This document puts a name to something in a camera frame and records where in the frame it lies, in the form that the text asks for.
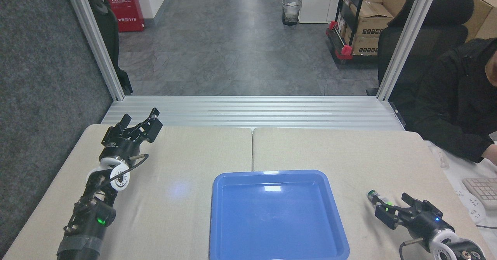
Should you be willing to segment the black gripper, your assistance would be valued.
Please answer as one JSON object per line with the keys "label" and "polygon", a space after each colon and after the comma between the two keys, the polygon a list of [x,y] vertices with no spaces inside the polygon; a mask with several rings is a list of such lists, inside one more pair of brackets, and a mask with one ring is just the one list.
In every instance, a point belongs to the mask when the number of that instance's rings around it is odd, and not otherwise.
{"label": "black gripper", "polygon": [[424,249],[429,249],[429,242],[438,232],[450,230],[455,233],[454,227],[442,219],[443,213],[431,202],[417,200],[405,192],[401,199],[410,207],[375,205],[375,217],[392,230],[398,226],[409,229],[411,237],[422,238],[421,246]]}
{"label": "black gripper", "polygon": [[102,139],[104,149],[100,155],[100,160],[119,158],[126,163],[135,163],[136,160],[131,158],[139,154],[140,143],[143,141],[154,142],[163,127],[158,118],[159,115],[159,110],[153,108],[146,120],[128,128],[132,118],[127,113],[124,114],[117,124],[107,129]]}

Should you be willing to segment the person's hand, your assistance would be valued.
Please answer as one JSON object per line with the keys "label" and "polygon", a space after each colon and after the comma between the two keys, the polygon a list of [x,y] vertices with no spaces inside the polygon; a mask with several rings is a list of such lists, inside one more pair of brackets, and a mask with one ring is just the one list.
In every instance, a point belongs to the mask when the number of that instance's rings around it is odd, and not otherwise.
{"label": "person's hand", "polygon": [[482,158],[488,159],[491,161],[495,166],[497,165],[497,145],[496,144],[490,144],[486,150],[483,152],[481,155]]}

